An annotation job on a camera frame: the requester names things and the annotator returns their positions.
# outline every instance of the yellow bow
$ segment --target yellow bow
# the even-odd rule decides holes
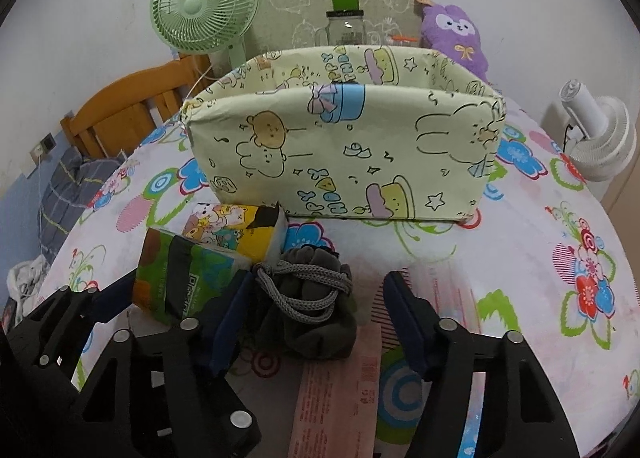
[[[473,61],[471,59],[471,54],[474,53],[474,47],[463,47],[462,45],[456,45],[454,48],[457,52],[462,52],[462,57],[460,58],[461,60]]]

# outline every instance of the white wall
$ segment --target white wall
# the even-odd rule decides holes
[[[436,1],[468,11],[490,80],[552,135],[562,127],[552,104],[572,77],[638,114],[640,35],[619,0]],[[169,58],[149,24],[148,0],[18,0],[0,28],[0,194],[66,112]]]

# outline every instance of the floral tablecloth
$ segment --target floral tablecloth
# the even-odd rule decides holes
[[[466,223],[292,219],[286,246],[324,244],[340,252],[353,271],[361,323],[386,273],[416,258],[455,255],[477,300],[482,331],[524,333],[585,454],[640,395],[636,288],[616,232],[584,180],[558,145],[512,100],[507,103],[494,172]],[[75,291],[108,286],[136,266],[148,226],[181,232],[194,204],[212,200],[181,124],[167,122],[89,204],[39,300],[67,283]],[[121,325],[116,318],[95,326],[78,362],[76,386],[82,387]],[[301,373],[300,362],[247,347],[227,375],[260,424],[256,456],[286,456]],[[420,380],[402,353],[387,347],[376,442],[383,457],[403,456],[421,396]]]

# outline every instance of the plush toy eye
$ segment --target plush toy eye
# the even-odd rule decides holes
[[[436,25],[443,30],[452,29],[455,25],[454,21],[446,14],[439,14],[436,16]]]
[[[465,19],[460,20],[460,25],[462,26],[463,29],[465,29],[467,34],[476,34],[476,30],[474,29],[474,26],[468,20],[465,20]]]

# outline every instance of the fan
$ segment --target fan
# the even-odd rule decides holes
[[[560,91],[560,100],[577,126],[568,127],[564,151],[586,180],[609,180],[636,151],[636,128],[617,97],[593,98],[576,79]]]
[[[229,49],[233,68],[246,61],[242,35],[258,0],[151,0],[151,22],[167,45],[187,54]]]

